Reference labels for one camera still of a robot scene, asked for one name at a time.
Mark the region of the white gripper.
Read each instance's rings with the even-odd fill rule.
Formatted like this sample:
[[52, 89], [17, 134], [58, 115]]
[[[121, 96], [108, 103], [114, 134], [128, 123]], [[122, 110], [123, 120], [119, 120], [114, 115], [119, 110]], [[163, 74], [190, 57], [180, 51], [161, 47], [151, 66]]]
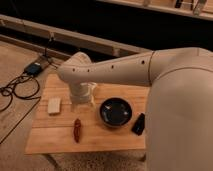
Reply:
[[71, 84], [69, 86], [71, 110], [75, 111], [77, 107], [82, 104], [88, 104], [94, 107], [95, 101], [93, 93], [96, 87], [96, 83]]

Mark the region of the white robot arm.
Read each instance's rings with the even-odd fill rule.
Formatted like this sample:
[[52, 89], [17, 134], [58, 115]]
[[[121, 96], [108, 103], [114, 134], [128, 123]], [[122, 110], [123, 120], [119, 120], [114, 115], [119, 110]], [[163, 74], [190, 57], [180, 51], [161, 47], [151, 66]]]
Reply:
[[177, 48], [92, 63], [78, 52], [58, 69], [68, 85], [147, 86], [146, 170], [213, 171], [213, 52]]

